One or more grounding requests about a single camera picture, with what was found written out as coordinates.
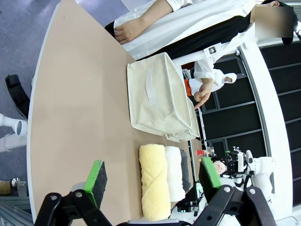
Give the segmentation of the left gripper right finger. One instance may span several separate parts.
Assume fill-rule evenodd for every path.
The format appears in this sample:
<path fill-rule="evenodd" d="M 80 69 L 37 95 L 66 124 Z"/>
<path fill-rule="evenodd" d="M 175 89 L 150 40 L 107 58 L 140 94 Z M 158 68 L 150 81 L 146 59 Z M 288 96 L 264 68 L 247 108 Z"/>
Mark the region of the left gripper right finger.
<path fill-rule="evenodd" d="M 222 185 L 209 157 L 200 160 L 199 181 L 208 205 L 194 226 L 217 226 L 224 215 L 235 216 L 241 226 L 276 225 L 262 190 L 250 186 L 240 191 L 230 185 Z"/>

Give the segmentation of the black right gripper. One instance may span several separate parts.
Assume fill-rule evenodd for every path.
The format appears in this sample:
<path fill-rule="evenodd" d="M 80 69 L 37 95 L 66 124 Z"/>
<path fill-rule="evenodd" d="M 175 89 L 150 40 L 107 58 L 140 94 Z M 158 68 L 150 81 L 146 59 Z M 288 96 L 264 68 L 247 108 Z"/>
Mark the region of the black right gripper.
<path fill-rule="evenodd" d="M 246 172 L 246 155 L 239 147 L 233 147 L 232 151 L 226 152 L 227 174 L 230 176 L 243 175 Z"/>

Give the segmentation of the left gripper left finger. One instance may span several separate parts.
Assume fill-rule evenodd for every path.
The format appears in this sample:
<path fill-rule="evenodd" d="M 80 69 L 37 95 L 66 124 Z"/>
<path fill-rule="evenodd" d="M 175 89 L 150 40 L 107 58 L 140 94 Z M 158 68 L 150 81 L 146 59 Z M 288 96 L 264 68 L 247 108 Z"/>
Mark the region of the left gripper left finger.
<path fill-rule="evenodd" d="M 49 193 L 45 196 L 35 226 L 70 226 L 76 219 L 87 226 L 109 226 L 111 223 L 101 212 L 107 175 L 105 164 L 94 161 L 82 189 L 70 191 L 66 196 Z"/>

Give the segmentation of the person's left hand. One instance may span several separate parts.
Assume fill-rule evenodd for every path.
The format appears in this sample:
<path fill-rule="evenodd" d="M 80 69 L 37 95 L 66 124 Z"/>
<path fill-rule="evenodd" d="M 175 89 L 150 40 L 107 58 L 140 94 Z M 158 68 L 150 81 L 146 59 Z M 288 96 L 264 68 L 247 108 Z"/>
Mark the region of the person's left hand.
<path fill-rule="evenodd" d="M 194 99 L 197 102 L 194 106 L 195 110 L 209 99 L 213 86 L 217 84 L 213 79 L 203 79 L 202 82 L 203 84 L 200 86 L 199 91 L 194 93 Z"/>

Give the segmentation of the person's right hand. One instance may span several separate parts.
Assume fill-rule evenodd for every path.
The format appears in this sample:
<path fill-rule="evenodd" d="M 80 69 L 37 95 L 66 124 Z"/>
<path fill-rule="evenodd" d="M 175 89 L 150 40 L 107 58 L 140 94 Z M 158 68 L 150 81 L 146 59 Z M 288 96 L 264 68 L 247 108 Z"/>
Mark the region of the person's right hand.
<path fill-rule="evenodd" d="M 133 41 L 145 30 L 145 23 L 137 18 L 125 22 L 114 29 L 114 38 L 121 44 Z"/>

